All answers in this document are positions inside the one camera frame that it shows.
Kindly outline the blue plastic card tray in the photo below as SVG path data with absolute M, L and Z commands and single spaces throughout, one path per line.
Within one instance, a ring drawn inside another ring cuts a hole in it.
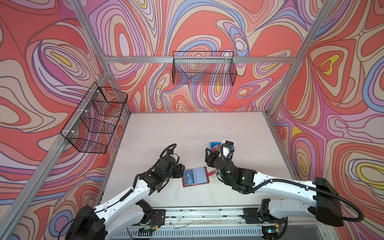
M 220 149 L 221 149 L 221 142 L 211 142 L 210 143 L 210 149 L 212 150 L 212 151 L 220 151 Z

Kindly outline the blue credit card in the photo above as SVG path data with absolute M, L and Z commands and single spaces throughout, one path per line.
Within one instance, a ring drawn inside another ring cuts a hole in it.
M 194 171 L 185 170 L 183 180 L 185 186 L 193 186 L 195 184 Z

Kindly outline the red leather card holder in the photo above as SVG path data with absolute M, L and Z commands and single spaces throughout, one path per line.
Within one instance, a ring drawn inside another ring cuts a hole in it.
M 199 168 L 193 168 L 193 169 L 186 169 L 186 170 L 193 170 L 194 171 L 194 179 L 195 179 L 195 184 L 193 186 L 198 186 L 198 185 L 205 185 L 210 183 L 210 177 L 216 174 L 216 170 L 208 171 L 207 167 L 199 167 Z M 185 186 L 184 185 L 184 176 L 182 177 L 183 181 L 183 187 L 192 187 L 192 186 Z

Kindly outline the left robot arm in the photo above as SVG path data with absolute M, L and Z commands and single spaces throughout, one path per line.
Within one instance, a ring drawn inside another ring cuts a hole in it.
M 147 225 L 153 208 L 146 202 L 151 194 L 159 193 L 171 179 L 180 179 L 185 166 L 175 154 L 177 144 L 166 147 L 155 164 L 137 174 L 133 184 L 114 198 L 95 207 L 83 207 L 63 229 L 66 240 L 110 240 L 125 227 Z

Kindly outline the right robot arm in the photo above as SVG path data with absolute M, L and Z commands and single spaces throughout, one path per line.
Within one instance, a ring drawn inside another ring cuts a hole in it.
M 262 221 L 310 217 L 328 226 L 342 227 L 345 222 L 364 220 L 362 210 L 341 197 L 328 180 L 317 177 L 315 181 L 294 181 L 238 168 L 232 161 L 234 151 L 227 143 L 222 144 L 219 151 L 207 148 L 205 162 L 215 168 L 220 182 L 242 195 L 260 193 L 282 197 L 277 201 L 262 200 L 258 212 Z

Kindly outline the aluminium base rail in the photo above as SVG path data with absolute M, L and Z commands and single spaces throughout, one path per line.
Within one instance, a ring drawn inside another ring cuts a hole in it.
M 134 205 L 114 222 L 102 220 L 93 240 L 331 240 L 328 229 L 313 220 L 261 221 L 256 208 L 151 208 Z

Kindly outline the aluminium cage frame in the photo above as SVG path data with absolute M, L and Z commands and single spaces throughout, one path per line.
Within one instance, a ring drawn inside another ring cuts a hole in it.
M 105 57 L 165 57 L 182 48 L 236 57 L 297 57 L 323 1 L 81 1 L 93 44 L 70 1 L 1 1 L 1 215 L 42 163 L 71 114 L 104 72 L 129 95 L 130 111 L 262 111 L 288 69 L 240 98 L 257 63 L 237 64 L 235 86 L 201 93 L 171 83 L 171 65 Z

